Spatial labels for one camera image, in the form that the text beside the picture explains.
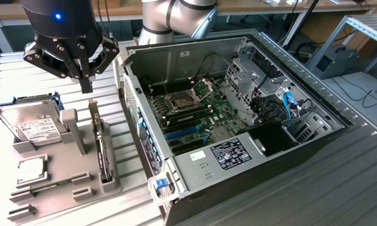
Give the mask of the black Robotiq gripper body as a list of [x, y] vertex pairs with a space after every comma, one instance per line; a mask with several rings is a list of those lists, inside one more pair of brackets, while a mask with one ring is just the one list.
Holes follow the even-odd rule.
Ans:
[[88, 57], [103, 41], [89, 0], [23, 0], [21, 5], [35, 30], [35, 42], [60, 58], [57, 43], [72, 59], [79, 59], [77, 44], [85, 46]]

